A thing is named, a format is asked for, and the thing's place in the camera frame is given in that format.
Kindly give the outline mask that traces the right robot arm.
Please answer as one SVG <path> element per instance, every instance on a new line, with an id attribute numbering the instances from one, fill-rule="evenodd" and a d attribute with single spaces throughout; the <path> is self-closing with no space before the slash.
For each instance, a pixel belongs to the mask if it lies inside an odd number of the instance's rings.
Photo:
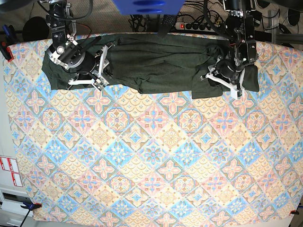
<path id="1" fill-rule="evenodd" d="M 53 43 L 46 55 L 71 76 L 70 79 L 64 79 L 64 89 L 82 86 L 103 90 L 109 85 L 110 77 L 106 70 L 109 65 L 107 52 L 115 44 L 109 42 L 91 54 L 89 48 L 96 45 L 101 37 L 97 36 L 89 43 L 76 40 L 76 25 L 80 18 L 73 16 L 71 4 L 65 0 L 48 0 L 47 3 L 46 23 L 51 29 Z"/>

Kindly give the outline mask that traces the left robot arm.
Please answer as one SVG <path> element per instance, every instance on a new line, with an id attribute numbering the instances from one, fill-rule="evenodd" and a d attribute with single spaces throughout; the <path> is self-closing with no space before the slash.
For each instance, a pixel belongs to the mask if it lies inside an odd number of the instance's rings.
<path id="1" fill-rule="evenodd" d="M 254 65 L 258 58 L 254 19 L 250 14 L 256 10 L 256 3 L 254 0 L 224 0 L 223 9 L 229 15 L 221 30 L 210 20 L 208 1 L 204 1 L 205 20 L 219 36 L 229 40 L 229 52 L 227 55 L 220 54 L 201 79 L 223 85 L 230 90 L 232 98 L 239 99 L 245 91 L 245 68 Z"/>

